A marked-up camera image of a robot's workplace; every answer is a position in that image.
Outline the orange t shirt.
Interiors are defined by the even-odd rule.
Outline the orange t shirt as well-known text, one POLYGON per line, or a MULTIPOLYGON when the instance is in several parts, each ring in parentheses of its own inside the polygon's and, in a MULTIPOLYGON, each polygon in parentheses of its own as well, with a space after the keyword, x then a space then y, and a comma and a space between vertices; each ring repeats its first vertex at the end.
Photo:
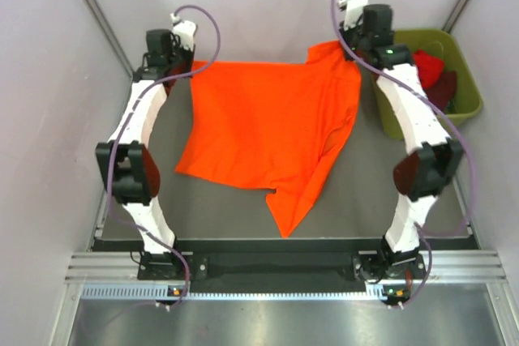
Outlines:
POLYGON ((313 208, 350 137, 361 75, 337 41, 314 45, 299 64, 198 62, 193 124, 181 174, 265 190, 288 237, 313 208))

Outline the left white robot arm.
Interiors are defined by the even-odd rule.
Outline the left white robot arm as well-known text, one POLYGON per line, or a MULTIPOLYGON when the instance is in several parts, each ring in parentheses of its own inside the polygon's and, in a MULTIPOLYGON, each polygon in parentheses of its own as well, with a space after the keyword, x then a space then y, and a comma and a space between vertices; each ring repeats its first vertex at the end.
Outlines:
POLYGON ((107 192, 109 215, 136 229, 144 243, 140 268, 156 268, 164 277, 183 276, 186 263, 174 252, 175 234, 167 225, 159 190, 161 175, 149 151, 158 113, 166 102, 173 75, 191 68, 193 46, 169 29, 148 30, 147 50, 134 73, 131 95, 116 130, 96 145, 95 156, 107 192))

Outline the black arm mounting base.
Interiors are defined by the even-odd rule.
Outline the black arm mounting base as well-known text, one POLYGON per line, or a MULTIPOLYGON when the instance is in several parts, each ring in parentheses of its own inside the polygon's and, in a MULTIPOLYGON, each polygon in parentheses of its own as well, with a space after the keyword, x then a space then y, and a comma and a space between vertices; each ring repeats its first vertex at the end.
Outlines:
POLYGON ((409 285, 425 275, 418 250, 391 254, 380 238, 180 239, 179 257, 141 251, 138 280, 188 280, 192 293, 362 292, 370 283, 409 285))

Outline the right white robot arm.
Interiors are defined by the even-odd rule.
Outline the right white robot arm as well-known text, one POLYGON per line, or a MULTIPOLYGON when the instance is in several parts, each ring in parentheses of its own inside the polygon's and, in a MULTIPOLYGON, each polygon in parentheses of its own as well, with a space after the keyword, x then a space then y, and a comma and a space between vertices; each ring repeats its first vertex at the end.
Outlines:
POLYGON ((398 277, 419 250, 418 230, 429 211, 453 179, 463 148, 452 139, 431 108, 418 77, 413 55, 394 41, 392 8, 367 0, 343 0, 340 26, 348 48, 345 55, 376 74, 401 128, 406 157, 394 168, 398 192, 392 223, 384 234, 377 258, 362 265, 377 277, 398 277))

